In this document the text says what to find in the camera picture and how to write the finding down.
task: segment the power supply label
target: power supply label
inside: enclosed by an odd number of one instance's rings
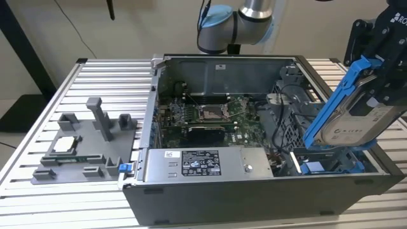
[[[182,151],[184,176],[220,176],[220,160],[217,150]]]

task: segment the blue latch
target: blue latch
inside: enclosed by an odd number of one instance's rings
[[[132,163],[121,164],[118,166],[118,173],[130,173],[132,170],[133,170],[133,164]]]

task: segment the floor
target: floor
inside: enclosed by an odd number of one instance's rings
[[[0,100],[0,117],[5,114],[16,99]],[[6,143],[14,147],[18,146],[25,133],[2,133],[0,132],[0,142]],[[8,158],[13,154],[13,148],[0,145],[0,170],[5,165]]]

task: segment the cable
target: cable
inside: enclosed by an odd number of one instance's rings
[[[202,30],[202,23],[204,23],[204,19],[208,15],[208,11],[209,11],[209,8],[210,8],[210,3],[212,3],[212,0],[208,1],[206,5],[204,6],[204,0],[202,0],[202,3],[201,3],[201,7],[200,7],[200,10],[198,10],[198,19],[197,19],[197,35],[196,35],[196,46],[198,48],[198,35],[201,33],[201,30]]]
[[[201,7],[198,9],[198,16],[197,16],[197,22],[196,22],[196,31],[198,32],[198,28],[200,28],[200,20],[201,20],[201,12],[202,12],[202,8],[204,8],[204,0],[202,0],[202,3],[201,3]]]
[[[68,21],[69,21],[69,23],[70,23],[70,25],[72,25],[72,27],[73,27],[73,29],[74,29],[74,31],[76,31],[76,33],[77,33],[77,35],[78,35],[78,38],[80,38],[80,40],[81,40],[81,43],[84,44],[84,46],[86,46],[86,48],[88,48],[88,50],[90,51],[90,53],[92,53],[92,55],[93,55],[94,59],[97,59],[97,57],[96,57],[96,55],[94,55],[94,53],[93,53],[92,49],[89,48],[89,46],[88,46],[88,45],[86,45],[86,43],[84,42],[84,40],[82,40],[82,38],[81,38],[81,34],[78,33],[78,31],[77,31],[77,29],[76,29],[76,27],[74,27],[74,25],[73,25],[73,23],[72,23],[72,21],[70,21],[70,19],[69,19],[68,15],[65,14],[65,12],[64,12],[64,10],[62,10],[61,6],[58,5],[58,3],[57,3],[57,1],[56,1],[56,0],[53,0],[53,2],[56,3],[56,5],[57,5],[58,9],[61,10],[61,12],[62,12],[62,14],[64,14],[64,16],[65,16],[65,18],[68,19]]]
[[[8,146],[9,148],[13,148],[13,149],[17,149],[17,147],[14,147],[14,146],[12,146],[12,145],[4,143],[4,142],[0,142],[0,145]]]
[[[277,144],[274,143],[274,136],[276,136],[276,133],[280,129],[280,126],[281,126],[281,122],[282,122],[282,116],[284,116],[284,101],[282,101],[282,90],[285,87],[288,86],[294,86],[294,87],[298,87],[302,89],[301,86],[298,86],[297,84],[286,84],[284,85],[284,87],[281,87],[281,89],[278,90],[278,95],[280,95],[280,115],[278,115],[278,121],[277,121],[277,125],[276,125],[276,128],[273,130],[273,133],[272,133],[272,136],[270,136],[270,143],[272,143],[272,146],[281,152],[284,153],[285,155],[288,155],[288,152],[280,147],[277,146]]]

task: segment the aluminum extrusion table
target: aluminum extrusion table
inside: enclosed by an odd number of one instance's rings
[[[309,59],[308,62],[333,90],[345,74],[342,65],[329,59]],[[101,108],[110,118],[129,113],[137,119],[132,153],[133,158],[137,157],[150,77],[149,60],[88,60],[74,65],[0,172],[0,228],[138,227],[116,181],[34,186],[29,179],[58,130],[56,121],[61,113],[74,112],[78,119],[93,118],[85,107],[89,96],[101,97]],[[407,123],[401,119],[379,136],[379,145],[407,174]],[[178,229],[354,229],[405,225],[407,179],[385,194],[364,197],[338,216],[194,225]]]

